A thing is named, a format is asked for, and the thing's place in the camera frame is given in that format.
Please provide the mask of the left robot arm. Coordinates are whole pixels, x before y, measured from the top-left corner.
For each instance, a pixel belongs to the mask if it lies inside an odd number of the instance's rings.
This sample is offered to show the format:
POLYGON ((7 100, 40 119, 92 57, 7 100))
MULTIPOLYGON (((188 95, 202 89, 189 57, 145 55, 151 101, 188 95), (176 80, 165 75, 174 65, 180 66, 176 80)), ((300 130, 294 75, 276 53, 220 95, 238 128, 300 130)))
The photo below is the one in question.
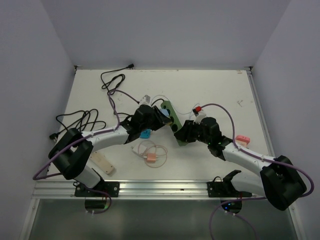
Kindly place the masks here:
POLYGON ((102 177, 87 166, 90 155, 102 149, 137 140, 147 129, 157 131, 172 123, 156 106, 140 105, 133 115, 116 126, 95 131, 69 129, 49 152, 48 157, 66 180, 86 186, 92 196, 103 193, 102 177))

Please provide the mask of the light blue usb charger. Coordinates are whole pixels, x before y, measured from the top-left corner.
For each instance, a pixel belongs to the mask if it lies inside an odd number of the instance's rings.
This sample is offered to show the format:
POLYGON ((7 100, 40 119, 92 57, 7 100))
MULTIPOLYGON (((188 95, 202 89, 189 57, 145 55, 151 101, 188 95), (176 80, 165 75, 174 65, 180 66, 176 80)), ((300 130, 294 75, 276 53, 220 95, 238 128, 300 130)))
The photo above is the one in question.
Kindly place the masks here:
POLYGON ((161 111, 161 113, 162 113, 163 115, 165 115, 166 117, 169 117, 169 116, 170 116, 170 112, 169 112, 167 109, 161 108, 160 111, 161 111))

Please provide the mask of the blue plug adapter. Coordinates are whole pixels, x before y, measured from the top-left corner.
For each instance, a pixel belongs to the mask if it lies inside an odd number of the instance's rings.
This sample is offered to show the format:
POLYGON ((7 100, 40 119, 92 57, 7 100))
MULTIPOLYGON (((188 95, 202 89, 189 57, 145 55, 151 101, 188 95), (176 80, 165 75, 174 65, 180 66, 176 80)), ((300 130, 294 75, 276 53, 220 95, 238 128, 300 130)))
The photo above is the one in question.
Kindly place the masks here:
POLYGON ((141 139, 149 139, 151 136, 151 130, 150 129, 146 129, 144 131, 141 132, 140 134, 140 138, 141 139))

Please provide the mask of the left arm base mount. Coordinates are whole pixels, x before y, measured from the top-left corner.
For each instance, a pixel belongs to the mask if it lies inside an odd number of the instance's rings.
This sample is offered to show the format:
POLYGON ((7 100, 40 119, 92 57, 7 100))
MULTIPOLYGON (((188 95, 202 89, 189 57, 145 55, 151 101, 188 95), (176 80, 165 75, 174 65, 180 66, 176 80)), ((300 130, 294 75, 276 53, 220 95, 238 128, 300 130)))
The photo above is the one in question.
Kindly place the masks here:
POLYGON ((80 182, 74 182, 75 187, 74 196, 84 198, 105 197, 107 193, 111 198, 117 198, 120 191, 120 183, 118 181, 102 181, 94 188, 86 188, 80 182))

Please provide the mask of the white usb charger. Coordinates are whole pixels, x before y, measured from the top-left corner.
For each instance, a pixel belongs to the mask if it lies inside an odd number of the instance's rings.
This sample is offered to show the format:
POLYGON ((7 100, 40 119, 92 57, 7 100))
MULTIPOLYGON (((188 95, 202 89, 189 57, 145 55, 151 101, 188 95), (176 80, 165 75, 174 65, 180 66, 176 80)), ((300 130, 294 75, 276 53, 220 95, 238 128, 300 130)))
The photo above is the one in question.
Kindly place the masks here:
POLYGON ((135 155, 137 155, 138 157, 142 157, 142 155, 141 155, 141 153, 140 153, 140 151, 139 151, 139 146, 133 146, 132 148, 131 148, 131 150, 132 150, 132 152, 135 154, 135 155))

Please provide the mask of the salmon usb charger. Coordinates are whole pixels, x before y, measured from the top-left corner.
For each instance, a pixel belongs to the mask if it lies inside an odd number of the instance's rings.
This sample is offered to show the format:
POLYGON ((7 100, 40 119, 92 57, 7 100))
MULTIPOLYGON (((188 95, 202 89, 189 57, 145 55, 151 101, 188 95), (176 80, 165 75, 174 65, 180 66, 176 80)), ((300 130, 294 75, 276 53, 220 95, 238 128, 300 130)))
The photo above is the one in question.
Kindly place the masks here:
POLYGON ((145 156, 145 161, 147 163, 155 163, 158 159, 158 156, 156 153, 147 153, 146 156, 145 156))

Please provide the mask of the pink charger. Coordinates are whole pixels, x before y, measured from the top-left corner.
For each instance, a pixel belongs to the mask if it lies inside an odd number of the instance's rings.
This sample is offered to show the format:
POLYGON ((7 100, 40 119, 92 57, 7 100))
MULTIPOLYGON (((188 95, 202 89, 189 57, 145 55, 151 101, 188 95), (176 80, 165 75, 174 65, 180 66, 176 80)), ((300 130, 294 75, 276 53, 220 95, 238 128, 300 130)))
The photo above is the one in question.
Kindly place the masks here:
POLYGON ((239 144, 242 147, 247 148, 249 143, 251 142, 251 139, 248 136, 244 136, 244 135, 237 135, 235 137, 235 141, 237 144, 239 144))

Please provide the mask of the green power strip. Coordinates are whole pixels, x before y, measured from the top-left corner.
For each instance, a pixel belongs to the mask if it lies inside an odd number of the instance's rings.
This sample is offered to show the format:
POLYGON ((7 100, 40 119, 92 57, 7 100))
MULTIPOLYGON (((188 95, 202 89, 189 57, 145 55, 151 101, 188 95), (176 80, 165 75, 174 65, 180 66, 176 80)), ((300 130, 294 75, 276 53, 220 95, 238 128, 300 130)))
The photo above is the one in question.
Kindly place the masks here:
POLYGON ((173 135, 175 135, 175 133, 182 128, 182 124, 178 118, 176 111, 174 110, 172 103, 169 100, 165 100, 160 106, 168 113, 168 117, 171 119, 170 128, 173 132, 173 135))

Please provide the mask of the cream power strip red sockets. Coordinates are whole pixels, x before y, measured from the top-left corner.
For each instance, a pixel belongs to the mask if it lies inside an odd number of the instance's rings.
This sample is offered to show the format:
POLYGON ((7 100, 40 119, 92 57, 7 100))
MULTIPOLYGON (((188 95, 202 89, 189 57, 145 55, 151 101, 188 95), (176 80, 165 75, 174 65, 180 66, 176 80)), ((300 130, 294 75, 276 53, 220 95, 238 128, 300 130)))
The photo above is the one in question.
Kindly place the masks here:
POLYGON ((92 167, 95 171, 103 172, 108 176, 112 176, 115 173, 114 165, 106 159, 104 154, 96 151, 91 153, 89 159, 92 162, 92 167))

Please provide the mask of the front aluminium rail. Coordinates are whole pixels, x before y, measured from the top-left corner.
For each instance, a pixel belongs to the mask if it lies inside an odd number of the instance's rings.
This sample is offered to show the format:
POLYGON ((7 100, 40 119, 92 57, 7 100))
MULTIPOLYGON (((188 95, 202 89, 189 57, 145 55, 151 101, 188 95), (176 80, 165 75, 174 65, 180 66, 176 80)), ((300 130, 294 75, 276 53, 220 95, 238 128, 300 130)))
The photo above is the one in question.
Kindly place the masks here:
MULTIPOLYGON (((109 180, 102 187, 113 199, 206 200, 220 199, 207 180, 109 180)), ((75 180, 45 179, 35 183, 33 199, 95 199, 75 180)))

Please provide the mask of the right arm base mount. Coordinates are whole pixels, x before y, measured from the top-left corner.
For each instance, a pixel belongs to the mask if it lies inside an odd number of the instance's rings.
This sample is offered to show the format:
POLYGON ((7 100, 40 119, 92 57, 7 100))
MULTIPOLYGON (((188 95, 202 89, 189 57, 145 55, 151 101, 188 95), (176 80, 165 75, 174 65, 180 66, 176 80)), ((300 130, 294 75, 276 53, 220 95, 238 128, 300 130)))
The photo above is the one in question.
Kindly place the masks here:
POLYGON ((239 173, 241 170, 233 170, 227 174, 224 178, 216 176, 212 181, 208 181, 207 184, 207 194, 209 198, 249 198, 252 197, 252 193, 247 191, 238 191, 235 189, 231 180, 239 173))

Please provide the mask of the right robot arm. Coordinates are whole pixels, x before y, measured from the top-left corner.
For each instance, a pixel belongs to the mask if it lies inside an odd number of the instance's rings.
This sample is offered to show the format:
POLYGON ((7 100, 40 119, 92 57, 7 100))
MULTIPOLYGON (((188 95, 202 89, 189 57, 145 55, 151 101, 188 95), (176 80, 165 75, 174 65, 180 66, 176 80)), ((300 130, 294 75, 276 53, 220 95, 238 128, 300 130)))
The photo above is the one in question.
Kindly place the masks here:
POLYGON ((265 197, 276 209, 284 211, 307 190, 287 157, 281 155, 269 159, 253 151, 245 153, 242 146, 235 147, 233 140, 222 134, 213 117, 205 117, 200 122, 186 120, 174 136, 185 143, 204 143, 214 157, 253 173, 247 176, 241 170, 233 170, 219 182, 209 181, 208 187, 216 197, 250 197, 256 194, 265 197))

